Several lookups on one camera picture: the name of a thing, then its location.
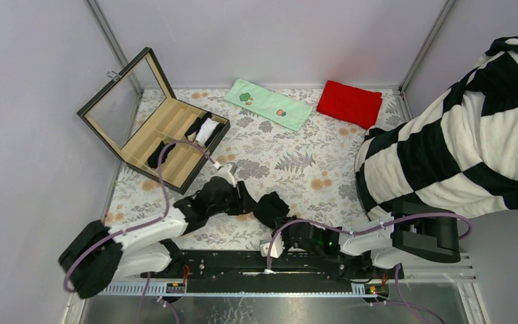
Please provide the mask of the black garment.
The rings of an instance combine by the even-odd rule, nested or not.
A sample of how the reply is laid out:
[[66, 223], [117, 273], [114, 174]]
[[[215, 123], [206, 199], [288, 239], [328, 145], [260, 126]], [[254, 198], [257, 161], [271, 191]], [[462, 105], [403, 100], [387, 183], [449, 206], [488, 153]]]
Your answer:
[[254, 217], [272, 230], [287, 221], [289, 205], [276, 192], [263, 195], [253, 209]]

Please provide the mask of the black underwear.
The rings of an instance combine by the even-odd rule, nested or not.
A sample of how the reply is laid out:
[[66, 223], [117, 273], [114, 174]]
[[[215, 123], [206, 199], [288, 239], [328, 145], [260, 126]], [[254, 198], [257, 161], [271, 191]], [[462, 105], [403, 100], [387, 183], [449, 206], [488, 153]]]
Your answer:
[[170, 152], [175, 148], [176, 144], [169, 144], [164, 142], [163, 140], [160, 141], [159, 145], [154, 149], [154, 151], [150, 154], [150, 156], [147, 159], [147, 164], [149, 168], [156, 169], [158, 167], [158, 161], [160, 155], [162, 155], [161, 163], [164, 163], [167, 160], [167, 157], [169, 156]]

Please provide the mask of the black wooden compartment box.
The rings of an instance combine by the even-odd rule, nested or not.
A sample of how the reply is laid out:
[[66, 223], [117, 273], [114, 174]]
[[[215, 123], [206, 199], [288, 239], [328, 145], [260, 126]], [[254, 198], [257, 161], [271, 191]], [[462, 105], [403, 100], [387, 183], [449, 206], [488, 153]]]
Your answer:
[[[177, 99], [150, 47], [142, 49], [81, 109], [78, 117], [130, 169], [185, 193], [207, 161], [198, 144], [186, 144], [186, 130], [207, 111]], [[167, 160], [149, 168], [160, 141], [175, 143]]]

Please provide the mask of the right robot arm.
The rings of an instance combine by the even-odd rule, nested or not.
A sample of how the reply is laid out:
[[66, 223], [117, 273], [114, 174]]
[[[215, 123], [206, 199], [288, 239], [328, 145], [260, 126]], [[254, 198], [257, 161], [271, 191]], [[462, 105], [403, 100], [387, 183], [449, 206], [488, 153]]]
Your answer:
[[461, 259], [459, 242], [471, 230], [471, 221], [462, 215], [410, 202], [397, 203], [388, 216], [353, 229], [292, 219], [272, 233], [264, 253], [266, 268], [271, 270], [273, 260], [294, 245], [322, 258], [335, 252], [350, 257], [368, 252], [359, 267], [370, 278], [407, 259], [457, 263]]

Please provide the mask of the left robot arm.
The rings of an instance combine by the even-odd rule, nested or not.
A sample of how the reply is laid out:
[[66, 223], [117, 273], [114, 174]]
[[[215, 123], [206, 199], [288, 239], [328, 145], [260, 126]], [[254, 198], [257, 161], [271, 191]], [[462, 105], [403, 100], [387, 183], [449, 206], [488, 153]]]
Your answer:
[[86, 299], [99, 294], [116, 277], [161, 272], [175, 277], [182, 268], [176, 248], [164, 242], [204, 227], [218, 214], [244, 215], [256, 207], [243, 181], [214, 176], [191, 196], [165, 207], [163, 214], [111, 227], [87, 224], [58, 258], [63, 289]]

